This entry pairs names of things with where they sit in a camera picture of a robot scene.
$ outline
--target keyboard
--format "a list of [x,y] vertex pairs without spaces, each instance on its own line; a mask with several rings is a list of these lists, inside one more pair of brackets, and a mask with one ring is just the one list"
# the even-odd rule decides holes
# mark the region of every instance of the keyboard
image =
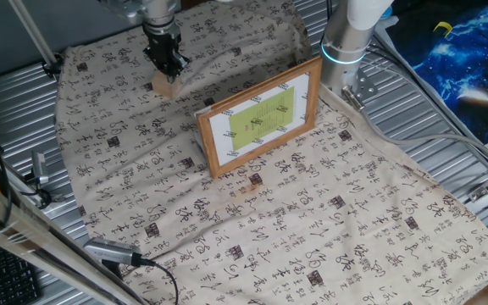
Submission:
[[40,291],[33,266],[0,248],[0,305],[31,304]]

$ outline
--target metal frame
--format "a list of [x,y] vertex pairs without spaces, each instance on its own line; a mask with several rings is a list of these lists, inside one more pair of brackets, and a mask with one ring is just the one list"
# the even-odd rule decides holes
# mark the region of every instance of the metal frame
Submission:
[[[99,302],[144,304],[135,292],[70,239],[29,200],[17,194],[0,247],[46,270]],[[7,199],[0,194],[0,221]]]

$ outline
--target wooden block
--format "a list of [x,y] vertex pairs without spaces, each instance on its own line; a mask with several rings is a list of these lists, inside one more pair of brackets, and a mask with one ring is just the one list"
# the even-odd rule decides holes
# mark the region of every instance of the wooden block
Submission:
[[175,98],[181,87],[182,82],[179,76],[172,84],[168,83],[167,76],[161,72],[156,72],[152,78],[152,89],[164,97]]

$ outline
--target wooden picture frame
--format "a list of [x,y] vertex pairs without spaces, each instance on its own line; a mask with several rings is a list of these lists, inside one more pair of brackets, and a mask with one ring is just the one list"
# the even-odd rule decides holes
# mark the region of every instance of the wooden picture frame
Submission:
[[[250,149],[249,147],[251,146],[257,146],[257,147],[237,157],[235,157],[234,155],[234,153],[236,152],[232,152],[233,154],[229,158],[233,158],[233,159],[231,159],[231,161],[223,162],[222,164],[220,164],[220,157],[222,157],[222,159],[227,159],[228,157],[226,157],[225,155],[222,156],[218,155],[219,148],[216,147],[216,140],[214,140],[214,138],[216,137],[216,139],[219,139],[220,131],[216,130],[215,131],[217,132],[216,135],[213,133],[213,127],[211,125],[213,118],[219,118],[220,114],[227,114],[231,116],[233,113],[231,109],[239,105],[241,105],[240,108],[243,108],[245,107],[242,106],[243,103],[247,103],[246,105],[248,105],[250,104],[251,101],[254,101],[257,104],[260,104],[261,102],[266,102],[267,100],[269,100],[269,98],[265,100],[260,100],[260,102],[258,102],[257,101],[258,97],[261,96],[262,94],[264,95],[274,94],[271,92],[279,91],[280,90],[279,88],[281,88],[282,90],[287,90],[286,89],[287,86],[282,86],[282,85],[291,82],[291,80],[294,80],[293,84],[299,84],[299,86],[302,88],[302,86],[305,85],[302,85],[302,82],[300,80],[304,79],[304,75],[308,77],[308,89],[306,90],[306,94],[300,96],[300,98],[301,99],[306,98],[306,108],[305,108],[306,113],[299,118],[300,120],[298,122],[293,120],[291,121],[291,123],[300,124],[301,122],[303,122],[303,124],[298,125],[297,127],[292,127],[292,129],[287,132],[285,132],[283,129],[272,131],[269,134],[265,135],[264,137],[276,136],[278,133],[276,133],[276,135],[273,135],[276,131],[283,132],[283,134],[265,143],[263,143],[263,141],[261,140],[253,141],[253,144],[251,142],[248,142],[249,146],[246,146],[248,147],[248,149]],[[319,96],[320,76],[321,76],[321,57],[316,57],[308,60],[303,64],[299,64],[298,66],[289,69],[286,72],[283,72],[271,79],[268,79],[260,84],[257,84],[252,88],[249,88],[245,91],[241,91],[232,97],[226,98],[224,101],[215,103],[214,105],[210,106],[210,108],[206,108],[203,111],[197,113],[196,114],[197,125],[202,138],[202,149],[206,154],[208,167],[210,169],[210,174],[212,175],[212,177],[217,178],[220,175],[243,165],[245,162],[248,162],[280,145],[285,144],[289,140],[301,135],[302,133],[313,129],[315,126],[315,114],[316,114],[317,102]],[[293,96],[293,99],[291,100],[291,106],[296,108],[297,104],[296,103],[294,104],[294,100],[295,100],[295,96]],[[280,107],[282,107],[282,111],[283,109],[287,110],[287,108],[283,107],[283,104],[280,104],[280,106],[278,106],[277,109],[280,110]],[[293,115],[293,117],[297,114],[298,114],[297,111],[293,112],[293,110],[291,110],[291,115]],[[229,137],[234,138],[235,137],[234,133],[230,132]]]

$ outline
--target silver pole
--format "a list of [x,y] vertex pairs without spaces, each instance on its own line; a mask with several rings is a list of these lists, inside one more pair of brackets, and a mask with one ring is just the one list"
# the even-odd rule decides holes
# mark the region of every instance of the silver pole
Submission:
[[28,34],[30,34],[31,40],[35,43],[37,49],[44,58],[44,61],[47,62],[48,66],[53,66],[54,64],[58,63],[58,60],[54,57],[52,50],[47,44],[47,41],[44,40],[39,28],[35,24],[35,21],[31,18],[30,13],[25,8],[24,3],[22,0],[8,0],[10,5],[13,7],[14,12],[18,15],[20,21],[22,21],[22,25],[24,25],[25,29],[27,30]]

